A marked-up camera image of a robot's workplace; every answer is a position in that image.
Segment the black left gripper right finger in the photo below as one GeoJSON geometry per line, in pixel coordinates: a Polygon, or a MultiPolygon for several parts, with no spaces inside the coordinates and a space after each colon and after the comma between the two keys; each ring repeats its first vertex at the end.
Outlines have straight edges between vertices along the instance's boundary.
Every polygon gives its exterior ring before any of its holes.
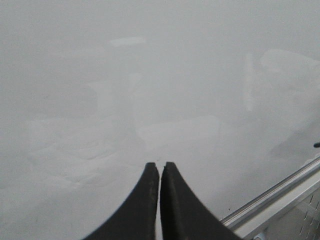
{"type": "Polygon", "coordinates": [[[202,204],[173,162],[162,172],[160,219],[164,240],[240,239],[202,204]]]}

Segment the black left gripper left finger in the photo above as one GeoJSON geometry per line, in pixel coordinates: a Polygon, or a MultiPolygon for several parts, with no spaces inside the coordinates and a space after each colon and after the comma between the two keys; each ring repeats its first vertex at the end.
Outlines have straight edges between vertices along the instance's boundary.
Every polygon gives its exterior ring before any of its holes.
{"type": "Polygon", "coordinates": [[[121,206],[86,240],[154,240],[159,193],[159,171],[146,163],[141,177],[121,206]]]}

